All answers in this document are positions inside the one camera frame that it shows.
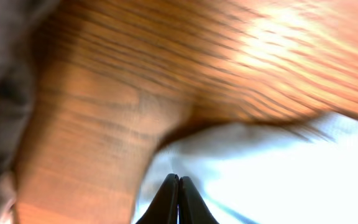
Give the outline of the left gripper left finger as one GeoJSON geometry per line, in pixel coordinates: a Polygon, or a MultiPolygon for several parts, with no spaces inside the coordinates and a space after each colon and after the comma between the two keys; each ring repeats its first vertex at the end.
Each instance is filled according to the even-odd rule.
{"type": "Polygon", "coordinates": [[[179,178],[168,174],[136,224],[177,224],[179,178]]]}

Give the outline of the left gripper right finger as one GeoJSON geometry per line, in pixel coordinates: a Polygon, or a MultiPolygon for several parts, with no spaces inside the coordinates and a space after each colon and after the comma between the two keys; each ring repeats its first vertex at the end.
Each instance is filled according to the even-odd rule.
{"type": "Polygon", "coordinates": [[[180,179],[178,214],[179,224],[219,224],[188,176],[180,179]]]}

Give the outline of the light blue printed t-shirt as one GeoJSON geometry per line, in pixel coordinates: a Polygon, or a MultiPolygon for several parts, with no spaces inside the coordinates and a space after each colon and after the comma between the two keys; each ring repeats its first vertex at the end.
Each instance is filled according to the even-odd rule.
{"type": "Polygon", "coordinates": [[[219,223],[358,223],[358,120],[229,123],[177,140],[152,159],[134,221],[169,173],[189,177],[219,223]]]}

